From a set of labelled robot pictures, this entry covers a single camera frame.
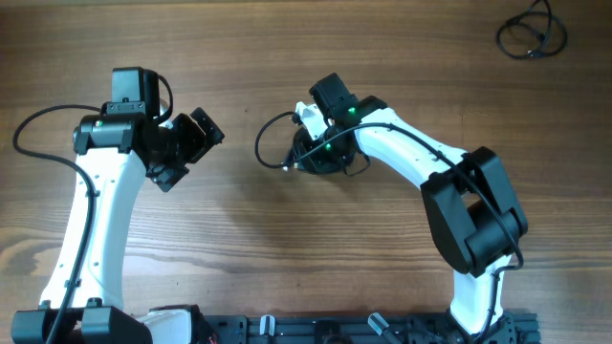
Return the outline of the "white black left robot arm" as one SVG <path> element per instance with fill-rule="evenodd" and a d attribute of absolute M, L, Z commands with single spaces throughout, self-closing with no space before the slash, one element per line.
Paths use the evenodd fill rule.
<path fill-rule="evenodd" d="M 173 113 L 159 87 L 166 79 L 142 67 L 116 68 L 112 95 L 87 107 L 73 133 L 76 189 L 54 272 L 37 309 L 16 312 L 16 343 L 216 343 L 196 305 L 123 309 L 122 269 L 139 190 L 151 180 L 169 191 L 224 134 L 201 109 Z"/>

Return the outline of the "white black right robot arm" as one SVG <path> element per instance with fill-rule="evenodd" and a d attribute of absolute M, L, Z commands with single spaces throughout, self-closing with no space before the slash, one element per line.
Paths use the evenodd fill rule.
<path fill-rule="evenodd" d="M 506 272 L 521 269 L 528 223 L 505 167 L 487 147 L 473 152 L 407 124 L 383 100 L 350 93 L 337 74 L 309 91 L 292 115 L 299 125 L 287 163 L 312 174 L 346 171 L 356 154 L 384 162 L 422 195 L 432 241 L 454 273 L 449 312 L 473 342 L 500 326 Z"/>

